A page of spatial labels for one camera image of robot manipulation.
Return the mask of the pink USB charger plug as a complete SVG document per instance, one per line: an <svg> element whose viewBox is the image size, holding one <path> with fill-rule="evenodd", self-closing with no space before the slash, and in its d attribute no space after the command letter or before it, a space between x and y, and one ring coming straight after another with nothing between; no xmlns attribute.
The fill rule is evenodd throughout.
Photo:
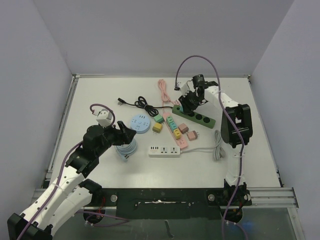
<svg viewBox="0 0 320 240"><path fill-rule="evenodd" d="M187 133L189 131L189 127L185 123L181 123L178 126L178 129L182 134L185 134L185 133Z"/></svg>

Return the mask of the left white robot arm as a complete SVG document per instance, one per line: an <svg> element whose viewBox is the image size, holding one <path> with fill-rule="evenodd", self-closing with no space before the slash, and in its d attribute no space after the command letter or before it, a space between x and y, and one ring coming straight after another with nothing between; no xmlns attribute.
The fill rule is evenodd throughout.
<svg viewBox="0 0 320 240"><path fill-rule="evenodd" d="M11 240L51 240L82 207L100 203L102 187L88 179L89 174L110 147L130 144L137 133L122 121L117 124L87 129L83 140L64 157L57 178L33 204L7 220Z"/></svg>

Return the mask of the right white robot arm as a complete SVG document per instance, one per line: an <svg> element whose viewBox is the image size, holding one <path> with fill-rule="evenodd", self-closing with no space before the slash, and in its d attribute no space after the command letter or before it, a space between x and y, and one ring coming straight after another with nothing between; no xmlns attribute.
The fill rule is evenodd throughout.
<svg viewBox="0 0 320 240"><path fill-rule="evenodd" d="M232 160L227 161L226 183L239 187L245 183L243 177L244 148L253 135L251 108L231 99L221 89L219 81L206 81L202 74L192 77L193 88L189 83L177 83L176 90L181 92L179 102L182 112L193 113L204 103L211 103L222 110L220 135L224 143L234 149Z"/></svg>

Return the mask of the teal USB charger plug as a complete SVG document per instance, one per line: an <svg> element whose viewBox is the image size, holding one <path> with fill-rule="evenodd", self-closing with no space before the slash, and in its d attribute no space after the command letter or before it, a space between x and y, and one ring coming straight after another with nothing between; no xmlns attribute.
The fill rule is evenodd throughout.
<svg viewBox="0 0 320 240"><path fill-rule="evenodd" d="M170 127L171 130L175 130L175 129L178 128L174 121L169 124L169 127Z"/></svg>

